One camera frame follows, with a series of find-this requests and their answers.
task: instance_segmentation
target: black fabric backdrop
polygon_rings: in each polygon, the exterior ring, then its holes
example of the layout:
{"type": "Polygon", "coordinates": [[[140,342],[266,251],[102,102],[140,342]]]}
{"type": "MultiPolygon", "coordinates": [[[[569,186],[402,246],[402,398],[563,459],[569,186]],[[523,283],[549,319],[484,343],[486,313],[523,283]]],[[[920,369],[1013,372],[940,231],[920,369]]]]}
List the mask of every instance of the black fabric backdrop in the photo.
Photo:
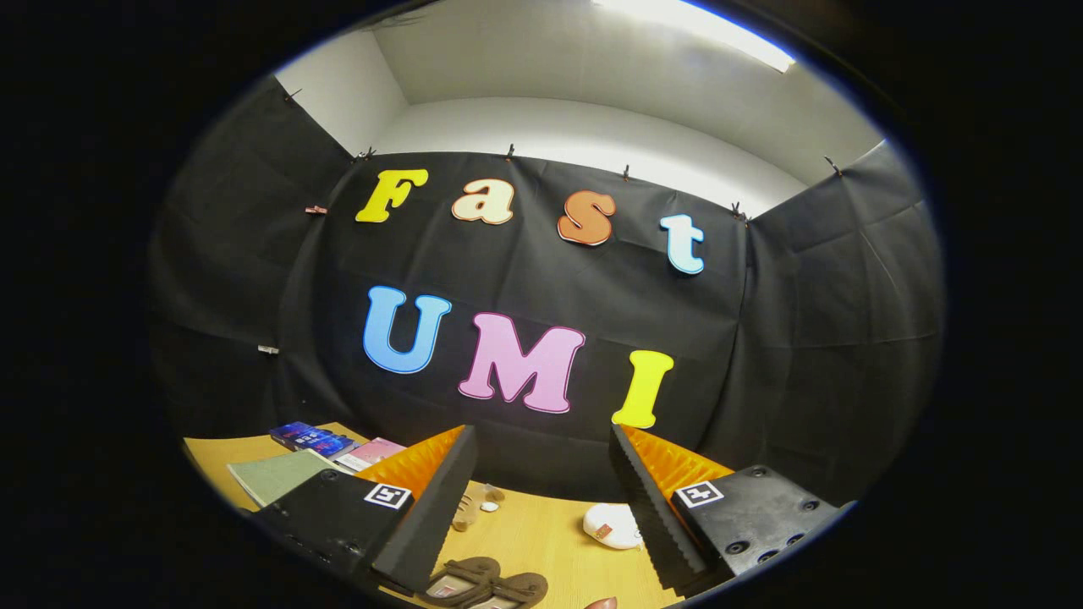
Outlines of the black fabric backdrop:
{"type": "Polygon", "coordinates": [[[730,467],[765,463],[841,503],[904,441],[936,368],[943,297],[921,193],[887,145],[746,226],[699,197],[561,163],[425,153],[351,164],[285,95],[269,79],[205,138],[153,239],[155,366],[180,433],[340,420],[408,444],[467,423],[479,431],[475,479],[622,501],[609,418],[631,379],[628,354],[648,349],[675,360],[650,431],[730,467]],[[386,222],[354,221],[379,171],[421,168],[429,181],[386,222]],[[514,185],[507,223],[451,215],[483,178],[514,185]],[[617,203],[601,246],[557,234],[579,190],[617,203]],[[671,267],[658,225],[682,212],[705,233],[694,276],[671,267]],[[400,350],[417,296],[453,303],[423,371],[394,374],[365,355],[374,285],[407,296],[391,335],[400,350]],[[586,335],[570,412],[529,410],[526,390],[512,403],[458,392],[478,312],[510,316],[524,350],[551,326],[586,335]]]}

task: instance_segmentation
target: green notebook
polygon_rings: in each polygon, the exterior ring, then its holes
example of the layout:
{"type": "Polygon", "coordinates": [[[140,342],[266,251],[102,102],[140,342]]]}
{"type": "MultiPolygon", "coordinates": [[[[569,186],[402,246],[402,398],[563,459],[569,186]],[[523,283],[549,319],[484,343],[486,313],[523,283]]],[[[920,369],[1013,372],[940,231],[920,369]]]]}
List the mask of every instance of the green notebook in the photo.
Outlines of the green notebook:
{"type": "Polygon", "coordinates": [[[312,449],[262,461],[231,463],[225,468],[260,507],[278,501],[324,469],[352,474],[319,456],[312,449]]]}

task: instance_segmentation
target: letter u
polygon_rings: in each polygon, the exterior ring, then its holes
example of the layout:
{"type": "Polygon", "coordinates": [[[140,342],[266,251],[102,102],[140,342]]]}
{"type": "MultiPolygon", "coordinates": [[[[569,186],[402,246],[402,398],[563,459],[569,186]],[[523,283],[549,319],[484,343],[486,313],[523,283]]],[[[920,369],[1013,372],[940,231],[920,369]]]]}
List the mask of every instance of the letter u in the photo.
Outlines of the letter u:
{"type": "Polygon", "coordinates": [[[391,348],[391,324],[395,311],[406,302],[402,291],[382,285],[368,290],[368,319],[365,320],[365,354],[374,364],[396,374],[414,374],[425,370],[432,360],[440,332],[440,319],[452,310],[452,303],[435,296],[418,296],[414,304],[421,312],[414,335],[414,347],[402,353],[391,348]]]}

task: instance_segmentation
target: ceiling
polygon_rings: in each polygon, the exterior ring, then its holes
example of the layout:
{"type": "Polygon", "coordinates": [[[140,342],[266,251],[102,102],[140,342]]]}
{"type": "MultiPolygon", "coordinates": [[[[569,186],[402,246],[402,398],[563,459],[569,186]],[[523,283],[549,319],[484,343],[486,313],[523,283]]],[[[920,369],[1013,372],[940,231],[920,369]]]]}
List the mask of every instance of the ceiling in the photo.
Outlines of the ceiling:
{"type": "Polygon", "coordinates": [[[883,137],[799,62],[785,74],[590,0],[443,0],[376,39],[410,104],[530,96],[613,106],[729,142],[813,184],[883,137]]]}

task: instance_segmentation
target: wooden table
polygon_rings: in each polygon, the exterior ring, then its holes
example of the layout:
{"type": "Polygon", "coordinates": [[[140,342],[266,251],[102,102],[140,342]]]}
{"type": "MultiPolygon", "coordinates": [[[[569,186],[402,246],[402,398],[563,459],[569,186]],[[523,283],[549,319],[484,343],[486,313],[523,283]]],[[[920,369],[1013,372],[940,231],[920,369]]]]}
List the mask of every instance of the wooden table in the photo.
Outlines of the wooden table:
{"type": "MultiPolygon", "coordinates": [[[[319,427],[357,441],[366,440],[337,423],[319,427]]],[[[229,440],[185,438],[184,443],[225,500],[252,511],[259,507],[225,465],[288,452],[270,436],[229,440]]],[[[583,532],[583,515],[593,504],[508,490],[505,494],[499,509],[480,513],[478,521],[466,531],[448,528],[438,566],[448,559],[490,556],[500,562],[505,575],[540,573],[549,582],[549,593],[538,606],[552,609],[578,609],[610,596],[617,597],[619,609],[657,609],[682,598],[671,589],[662,588],[645,549],[612,549],[583,532]]],[[[431,607],[417,598],[381,589],[415,605],[431,607]]]]}

